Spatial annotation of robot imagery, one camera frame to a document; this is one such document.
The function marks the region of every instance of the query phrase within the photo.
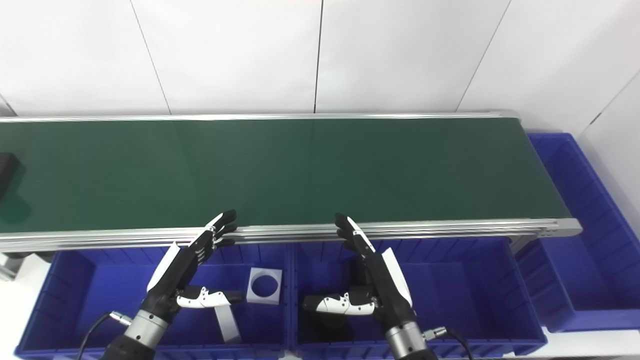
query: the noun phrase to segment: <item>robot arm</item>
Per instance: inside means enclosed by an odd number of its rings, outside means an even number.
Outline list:
[[[125,333],[107,346],[102,359],[151,360],[180,308],[227,306],[242,301],[243,294],[239,291],[208,290],[189,285],[198,266],[207,261],[214,250],[234,244],[233,240],[222,236],[236,230],[231,224],[235,219],[235,210],[221,213],[186,248],[181,249],[175,242],[171,245],[149,281],[147,296],[138,314]]]
[[[322,313],[371,315],[382,325],[397,360],[435,360],[418,327],[404,275],[392,249],[377,253],[367,235],[349,217],[336,214],[337,234],[364,263],[367,286],[351,287],[343,296],[308,296],[303,308]]]

